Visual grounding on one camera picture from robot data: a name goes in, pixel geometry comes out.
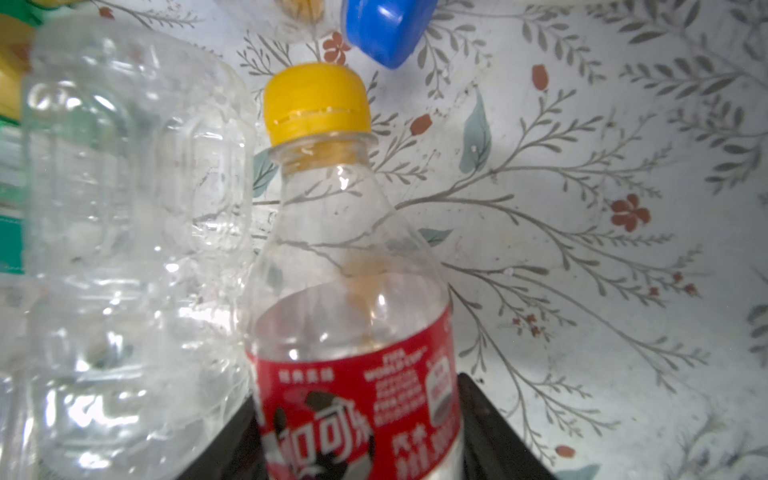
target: plastic bottle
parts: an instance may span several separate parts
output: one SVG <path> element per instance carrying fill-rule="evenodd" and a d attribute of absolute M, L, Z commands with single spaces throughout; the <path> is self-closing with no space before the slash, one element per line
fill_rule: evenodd
<path fill-rule="evenodd" d="M 461 478 L 449 290 L 374 179 L 362 81 L 288 68 L 264 108 L 282 206 L 243 302 L 271 476 Z"/>
<path fill-rule="evenodd" d="M 413 53 L 437 0 L 217 0 L 252 33 L 287 43 L 340 31 L 387 68 Z"/>
<path fill-rule="evenodd" d="M 27 354 L 42 475 L 174 478 L 247 396 L 232 312 L 190 294 L 205 305 L 214 273 L 250 249 L 256 105 L 213 55 L 108 20 L 46 24 L 31 64 L 26 267 L 44 293 Z"/>

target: floral tablecloth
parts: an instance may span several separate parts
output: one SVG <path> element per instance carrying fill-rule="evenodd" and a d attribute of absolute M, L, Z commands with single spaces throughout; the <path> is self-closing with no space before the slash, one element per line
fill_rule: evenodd
<path fill-rule="evenodd" d="M 458 364 L 561 478 L 768 478 L 767 0 L 441 0 L 398 71 L 210 0 L 75 13 L 211 51 L 259 102 L 288 65 L 358 71 L 379 180 L 452 285 Z M 255 161 L 258 247 L 280 178 Z"/>

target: black object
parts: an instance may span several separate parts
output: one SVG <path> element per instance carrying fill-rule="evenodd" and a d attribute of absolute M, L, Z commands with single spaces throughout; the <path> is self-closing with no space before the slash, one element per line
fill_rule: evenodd
<path fill-rule="evenodd" d="M 467 480 L 555 480 L 465 373 L 458 376 Z M 267 480 L 259 426 L 248 399 L 177 480 Z"/>

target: bottle label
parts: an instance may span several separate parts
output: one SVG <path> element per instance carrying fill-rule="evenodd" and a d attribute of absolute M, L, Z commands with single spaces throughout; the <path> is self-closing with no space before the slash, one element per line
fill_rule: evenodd
<path fill-rule="evenodd" d="M 418 480 L 461 428 L 450 307 L 429 328 L 374 353 L 251 360 L 275 480 Z"/>

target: blue plastic object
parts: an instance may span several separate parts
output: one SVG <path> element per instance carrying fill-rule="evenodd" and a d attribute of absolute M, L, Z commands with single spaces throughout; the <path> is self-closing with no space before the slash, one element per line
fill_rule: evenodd
<path fill-rule="evenodd" d="M 398 68 L 413 53 L 437 0 L 348 0 L 349 43 L 387 68 Z"/>

